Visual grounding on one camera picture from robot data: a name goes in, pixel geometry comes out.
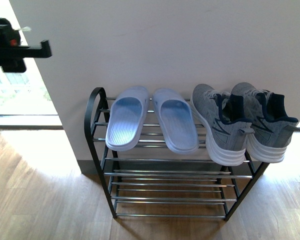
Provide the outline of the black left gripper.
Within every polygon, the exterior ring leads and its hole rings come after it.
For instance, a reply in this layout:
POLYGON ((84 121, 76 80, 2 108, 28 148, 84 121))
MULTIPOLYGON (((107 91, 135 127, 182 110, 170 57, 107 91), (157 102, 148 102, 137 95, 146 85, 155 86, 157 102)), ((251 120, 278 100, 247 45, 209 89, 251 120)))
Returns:
POLYGON ((51 47, 48 40, 40 42, 40 46, 21 45, 18 30, 11 23, 0 18, 0 67, 5 73, 24 73, 27 67, 24 58, 49 58, 51 47))

